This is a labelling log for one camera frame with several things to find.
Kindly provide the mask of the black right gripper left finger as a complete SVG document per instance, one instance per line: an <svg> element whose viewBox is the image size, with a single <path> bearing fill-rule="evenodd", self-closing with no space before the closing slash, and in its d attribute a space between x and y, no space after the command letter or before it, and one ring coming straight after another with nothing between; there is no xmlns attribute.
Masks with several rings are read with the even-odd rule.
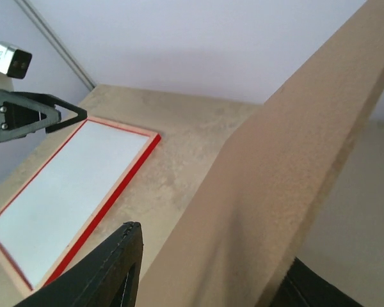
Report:
<svg viewBox="0 0 384 307"><path fill-rule="evenodd" d="M134 306L140 280L143 236L126 222L59 278L18 306Z"/></svg>

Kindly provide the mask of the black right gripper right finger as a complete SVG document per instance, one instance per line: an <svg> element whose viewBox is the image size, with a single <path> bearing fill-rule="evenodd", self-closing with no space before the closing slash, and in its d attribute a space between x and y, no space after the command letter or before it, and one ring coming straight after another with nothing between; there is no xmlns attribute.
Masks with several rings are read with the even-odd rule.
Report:
<svg viewBox="0 0 384 307"><path fill-rule="evenodd" d="M270 307L362 307L295 258Z"/></svg>

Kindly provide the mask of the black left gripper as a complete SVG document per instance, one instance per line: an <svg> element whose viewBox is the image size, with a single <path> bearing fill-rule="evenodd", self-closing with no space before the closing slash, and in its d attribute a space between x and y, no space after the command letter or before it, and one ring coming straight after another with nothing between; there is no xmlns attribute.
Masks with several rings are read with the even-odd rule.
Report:
<svg viewBox="0 0 384 307"><path fill-rule="evenodd" d="M64 120L61 107L75 114ZM87 119L87 111L50 94L36 94L36 98L12 95L0 90L0 143L23 138L45 129L56 132Z"/></svg>

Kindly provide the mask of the brown cardboard backing board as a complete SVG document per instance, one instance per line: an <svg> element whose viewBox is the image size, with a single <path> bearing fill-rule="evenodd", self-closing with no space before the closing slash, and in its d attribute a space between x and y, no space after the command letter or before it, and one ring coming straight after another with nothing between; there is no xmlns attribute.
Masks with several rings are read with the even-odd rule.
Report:
<svg viewBox="0 0 384 307"><path fill-rule="evenodd" d="M367 1L226 140L136 304L267 306L383 90L384 1Z"/></svg>

